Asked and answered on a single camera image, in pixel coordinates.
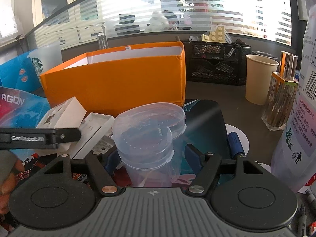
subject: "orange box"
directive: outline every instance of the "orange box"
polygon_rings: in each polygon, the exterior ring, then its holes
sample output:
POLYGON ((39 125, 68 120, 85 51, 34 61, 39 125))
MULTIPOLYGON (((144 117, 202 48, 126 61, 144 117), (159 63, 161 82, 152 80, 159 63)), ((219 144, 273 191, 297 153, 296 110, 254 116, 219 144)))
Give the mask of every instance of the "orange box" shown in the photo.
POLYGON ((183 106, 182 42, 159 42, 84 53, 40 75, 51 107, 76 97, 87 113, 113 115, 144 104, 183 106))

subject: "human hand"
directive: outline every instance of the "human hand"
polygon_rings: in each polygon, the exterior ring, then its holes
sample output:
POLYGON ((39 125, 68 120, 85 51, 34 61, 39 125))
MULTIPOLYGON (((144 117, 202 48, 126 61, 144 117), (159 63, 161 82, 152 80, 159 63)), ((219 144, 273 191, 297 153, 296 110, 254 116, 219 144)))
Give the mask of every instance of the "human hand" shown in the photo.
MULTIPOLYGON (((14 166, 18 171, 23 172, 24 166, 20 160, 15 163, 14 166)), ((7 214, 9 212, 9 198, 10 193, 14 190, 17 184, 17 178, 14 173, 10 173, 9 177, 0 185, 0 215, 7 214)))

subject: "starbucks logo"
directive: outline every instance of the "starbucks logo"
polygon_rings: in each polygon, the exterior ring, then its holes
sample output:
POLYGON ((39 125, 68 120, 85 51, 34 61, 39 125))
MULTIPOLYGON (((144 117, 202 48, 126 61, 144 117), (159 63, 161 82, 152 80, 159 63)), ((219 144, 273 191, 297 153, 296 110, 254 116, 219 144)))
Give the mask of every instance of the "starbucks logo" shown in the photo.
POLYGON ((35 68, 36 74, 40 75, 43 71, 43 63, 41 62, 41 60, 38 58, 32 58, 32 64, 35 68))

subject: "gold perfume bottle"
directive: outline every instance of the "gold perfume bottle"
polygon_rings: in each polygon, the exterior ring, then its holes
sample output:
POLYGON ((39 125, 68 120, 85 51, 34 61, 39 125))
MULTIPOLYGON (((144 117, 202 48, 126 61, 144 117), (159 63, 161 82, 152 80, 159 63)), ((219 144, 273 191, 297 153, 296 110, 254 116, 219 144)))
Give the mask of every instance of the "gold perfume bottle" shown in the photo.
POLYGON ((283 130, 290 116, 298 85, 294 79, 297 56, 281 53, 278 72, 273 72, 262 120, 270 131, 283 130))

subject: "metal screw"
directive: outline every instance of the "metal screw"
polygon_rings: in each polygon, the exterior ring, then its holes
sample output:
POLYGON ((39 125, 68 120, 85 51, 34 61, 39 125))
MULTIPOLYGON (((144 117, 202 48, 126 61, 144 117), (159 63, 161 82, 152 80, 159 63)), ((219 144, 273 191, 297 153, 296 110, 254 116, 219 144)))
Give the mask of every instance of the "metal screw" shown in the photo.
POLYGON ((204 188, 200 185, 193 185, 189 187, 189 191, 192 193, 202 193, 204 188))
POLYGON ((117 187, 112 186, 112 185, 107 185, 102 188, 102 191, 104 193, 115 193, 117 192, 117 190, 118 190, 117 187))

